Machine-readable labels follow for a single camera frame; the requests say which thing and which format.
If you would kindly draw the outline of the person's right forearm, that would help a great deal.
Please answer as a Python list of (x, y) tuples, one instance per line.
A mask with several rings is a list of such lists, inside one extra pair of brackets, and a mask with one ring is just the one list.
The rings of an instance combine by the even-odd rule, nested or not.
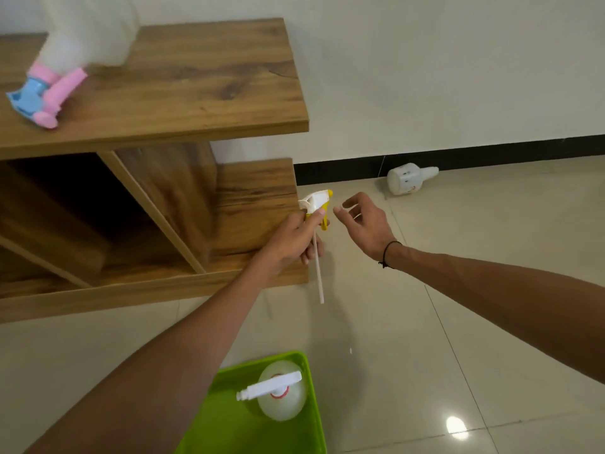
[(553, 272), (389, 248), (393, 269), (605, 384), (605, 287)]

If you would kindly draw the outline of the white plastic bottle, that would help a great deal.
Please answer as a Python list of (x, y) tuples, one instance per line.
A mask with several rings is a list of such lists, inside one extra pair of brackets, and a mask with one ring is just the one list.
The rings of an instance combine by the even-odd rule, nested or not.
[(414, 163), (407, 163), (389, 170), (387, 186), (390, 193), (395, 196), (407, 195), (420, 190), (424, 182), (438, 174), (438, 167), (418, 167)]

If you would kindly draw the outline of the white yellow spray trigger head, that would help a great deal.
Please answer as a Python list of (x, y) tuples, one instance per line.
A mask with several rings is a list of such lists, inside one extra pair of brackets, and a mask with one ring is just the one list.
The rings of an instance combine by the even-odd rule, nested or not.
[[(329, 190), (329, 189), (325, 189), (325, 190), (319, 190), (319, 191), (313, 192), (313, 193), (307, 195), (306, 197), (304, 197), (303, 199), (298, 200), (299, 208), (301, 210), (306, 211), (306, 219), (309, 218), (317, 210), (323, 210), (325, 212), (322, 222), (320, 223), (321, 230), (327, 230), (329, 227), (329, 219), (327, 218), (327, 213), (329, 211), (329, 203), (330, 203), (330, 198), (332, 198), (332, 196), (333, 196), (333, 191)], [(325, 303), (325, 297), (324, 297), (324, 288), (323, 288), (323, 283), (322, 283), (321, 265), (320, 265), (320, 260), (319, 260), (319, 248), (318, 248), (319, 246), (318, 246), (318, 238), (317, 238), (316, 231), (314, 231), (312, 243), (314, 245), (314, 251), (316, 254), (316, 257), (314, 260), (314, 265), (315, 265), (315, 270), (316, 270), (316, 281), (317, 281), (317, 287), (318, 287), (318, 291), (319, 291), (319, 299), (320, 299), (320, 304), (323, 305)]]

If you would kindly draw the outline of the person's left forearm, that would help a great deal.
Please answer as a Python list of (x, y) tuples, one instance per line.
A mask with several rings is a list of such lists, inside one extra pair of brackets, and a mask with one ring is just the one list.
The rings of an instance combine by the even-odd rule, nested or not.
[(192, 313), (145, 344), (24, 454), (171, 454), (282, 258), (262, 251)]

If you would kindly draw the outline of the clear spray bottle white trigger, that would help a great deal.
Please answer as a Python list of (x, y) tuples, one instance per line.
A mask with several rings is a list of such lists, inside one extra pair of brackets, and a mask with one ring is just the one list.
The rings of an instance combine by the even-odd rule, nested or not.
[(237, 401), (255, 400), (271, 420), (295, 418), (307, 401), (308, 386), (302, 368), (289, 360), (270, 363), (257, 382), (236, 393)]

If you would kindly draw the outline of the black wrist band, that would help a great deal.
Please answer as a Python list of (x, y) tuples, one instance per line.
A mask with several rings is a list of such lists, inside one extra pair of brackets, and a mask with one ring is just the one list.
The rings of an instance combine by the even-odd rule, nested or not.
[(397, 240), (393, 240), (393, 241), (390, 241), (390, 242), (389, 242), (389, 243), (388, 243), (388, 244), (387, 244), (387, 245), (384, 247), (383, 252), (382, 252), (382, 257), (381, 257), (381, 260), (379, 261), (379, 265), (380, 265), (380, 266), (381, 266), (383, 269), (386, 269), (386, 268), (392, 268), (392, 266), (390, 266), (390, 265), (389, 265), (389, 263), (388, 263), (388, 261), (387, 261), (387, 254), (388, 254), (389, 248), (390, 248), (391, 246), (393, 246), (393, 245), (403, 246), (403, 244), (402, 244), (401, 242), (399, 242), (399, 241), (397, 241)]

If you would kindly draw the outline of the wooden cabinet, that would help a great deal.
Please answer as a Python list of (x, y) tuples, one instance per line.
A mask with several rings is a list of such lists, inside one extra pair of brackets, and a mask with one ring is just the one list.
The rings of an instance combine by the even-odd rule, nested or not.
[(0, 324), (212, 295), (298, 194), (291, 159), (211, 143), (308, 126), (283, 19), (143, 27), (58, 129), (0, 98)]

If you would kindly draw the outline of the black baseboard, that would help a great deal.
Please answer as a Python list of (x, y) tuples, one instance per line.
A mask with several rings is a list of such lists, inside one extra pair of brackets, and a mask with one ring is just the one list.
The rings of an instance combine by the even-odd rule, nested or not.
[(605, 134), (294, 164), (298, 186), (385, 177), (407, 163), (440, 171), (605, 155)]

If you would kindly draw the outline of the green plastic tray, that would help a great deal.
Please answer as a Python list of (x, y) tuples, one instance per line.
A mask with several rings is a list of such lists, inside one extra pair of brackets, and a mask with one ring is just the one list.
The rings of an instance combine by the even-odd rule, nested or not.
[[(278, 421), (262, 411), (258, 399), (237, 401), (236, 393), (286, 374), (274, 366), (281, 361), (299, 368), (307, 393), (293, 418)], [(174, 454), (327, 454), (306, 355), (289, 351), (221, 369)]]

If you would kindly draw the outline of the person's left hand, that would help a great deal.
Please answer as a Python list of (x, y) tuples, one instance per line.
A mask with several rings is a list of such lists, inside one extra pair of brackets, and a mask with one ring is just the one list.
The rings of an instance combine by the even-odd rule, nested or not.
[[(255, 261), (259, 261), (260, 267), (271, 276), (279, 274), (296, 259), (300, 259), (305, 265), (308, 264), (316, 257), (312, 240), (317, 228), (320, 226), (303, 223), (300, 211), (288, 214), (259, 251)], [(317, 238), (320, 259), (324, 256), (325, 249), (321, 238)]]

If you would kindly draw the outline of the white plush toy pink boots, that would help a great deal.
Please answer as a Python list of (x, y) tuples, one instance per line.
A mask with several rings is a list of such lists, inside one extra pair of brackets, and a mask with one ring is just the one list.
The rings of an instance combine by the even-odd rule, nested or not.
[(19, 90), (7, 98), (24, 118), (57, 128), (63, 104), (89, 67), (121, 67), (139, 29), (132, 0), (42, 0), (48, 35)]

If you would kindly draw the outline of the person's right hand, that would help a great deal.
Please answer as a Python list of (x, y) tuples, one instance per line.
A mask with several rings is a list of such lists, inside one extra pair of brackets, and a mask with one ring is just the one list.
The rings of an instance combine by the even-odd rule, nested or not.
[(347, 229), (354, 244), (369, 258), (379, 262), (384, 247), (397, 240), (391, 230), (386, 213), (377, 207), (365, 192), (358, 192), (341, 205), (356, 221), (354, 229)]

